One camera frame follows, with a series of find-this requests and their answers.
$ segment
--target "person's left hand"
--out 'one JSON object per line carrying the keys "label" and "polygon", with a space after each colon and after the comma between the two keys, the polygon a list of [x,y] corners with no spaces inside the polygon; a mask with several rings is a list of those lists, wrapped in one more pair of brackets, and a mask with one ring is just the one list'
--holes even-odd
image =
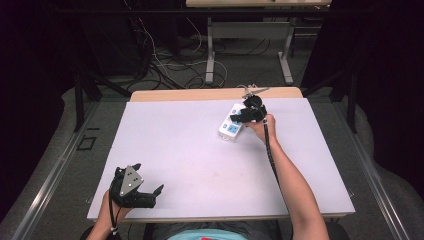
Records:
{"label": "person's left hand", "polygon": [[[112,201],[112,209],[116,224],[122,222],[125,216],[132,210],[132,208],[120,208],[114,201]],[[111,228],[112,221],[109,211],[109,190],[107,190],[103,195],[102,205],[96,224],[87,239],[106,239],[112,232]]]}

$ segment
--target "white table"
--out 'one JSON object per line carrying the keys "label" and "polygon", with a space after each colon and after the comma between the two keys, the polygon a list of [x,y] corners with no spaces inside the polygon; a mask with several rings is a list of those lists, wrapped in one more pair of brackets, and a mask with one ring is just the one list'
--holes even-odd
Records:
{"label": "white table", "polygon": [[[242,102],[243,94],[243,89],[133,94],[87,218],[97,218],[116,167],[136,163],[141,163],[138,173],[145,180],[139,191],[165,186],[154,209],[134,209],[127,221],[288,217],[263,143],[250,129],[243,129],[235,142],[218,136],[219,125],[232,105]],[[355,209],[310,104],[296,97],[299,94],[297,88],[272,88],[259,96],[276,117],[281,144],[309,182],[321,213],[326,217],[351,214]]]}
{"label": "white table", "polygon": [[[304,7],[326,6],[331,0],[187,0],[188,7],[195,8],[228,8],[228,7]],[[292,85],[293,77],[287,62],[290,43],[296,18],[289,22],[212,22],[208,18],[208,62],[206,67],[205,83],[213,82],[215,52],[213,51],[214,38],[269,38],[285,39],[283,51],[278,52],[284,81]]]}

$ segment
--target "gray mat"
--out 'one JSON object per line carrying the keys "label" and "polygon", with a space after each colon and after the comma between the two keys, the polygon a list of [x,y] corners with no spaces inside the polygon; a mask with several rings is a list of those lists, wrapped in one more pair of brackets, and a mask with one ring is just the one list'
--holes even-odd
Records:
{"label": "gray mat", "polygon": [[[332,104],[318,101],[311,105],[343,181],[355,194],[352,201],[357,213],[341,219],[340,224],[351,239],[393,239]],[[93,224],[86,219],[90,206],[86,200],[95,193],[124,106],[124,102],[100,103],[84,131],[85,140],[81,142],[80,150],[75,151],[32,239],[78,239]],[[91,150],[81,150],[90,148],[91,141],[94,141]],[[281,226],[284,239],[288,239],[290,223],[281,221]],[[120,227],[125,239],[128,227],[129,224]],[[143,228],[143,224],[133,224],[131,239],[142,239]]]}

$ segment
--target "hand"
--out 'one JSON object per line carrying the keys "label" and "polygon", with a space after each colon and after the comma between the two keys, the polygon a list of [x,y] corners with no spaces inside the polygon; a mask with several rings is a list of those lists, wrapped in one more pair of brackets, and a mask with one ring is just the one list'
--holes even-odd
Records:
{"label": "hand", "polygon": [[[117,219],[117,224],[122,222],[125,216],[132,210],[132,208],[121,208],[112,201],[112,209],[114,219]],[[109,190],[103,195],[102,206],[100,207],[99,216],[97,218],[96,224],[94,225],[93,230],[87,239],[106,239],[107,236],[111,233],[112,222],[110,219],[109,211]]]}
{"label": "hand", "polygon": [[[271,114],[267,114],[265,116],[267,122],[268,122],[268,134],[269,134],[269,140],[274,141],[277,140],[277,135],[275,132],[275,118]],[[265,144],[265,130],[264,130],[264,123],[263,121],[260,122],[248,122],[245,123],[246,127],[250,127],[255,131],[256,135],[262,142]]]}

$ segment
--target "table leg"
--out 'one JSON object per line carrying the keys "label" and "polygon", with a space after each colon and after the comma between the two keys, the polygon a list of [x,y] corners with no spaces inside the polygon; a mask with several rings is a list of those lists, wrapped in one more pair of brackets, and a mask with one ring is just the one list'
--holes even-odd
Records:
{"label": "table leg", "polygon": [[208,62],[206,65],[205,84],[212,84],[215,53],[213,51],[212,19],[208,18]]}
{"label": "table leg", "polygon": [[287,56],[290,51],[290,43],[293,38],[294,27],[296,25],[296,18],[290,18],[289,29],[287,31],[287,36],[284,42],[283,52],[278,52],[278,57],[280,59],[281,70],[283,71],[284,81],[287,85],[293,85],[293,77],[290,72],[290,67],[287,62]]}

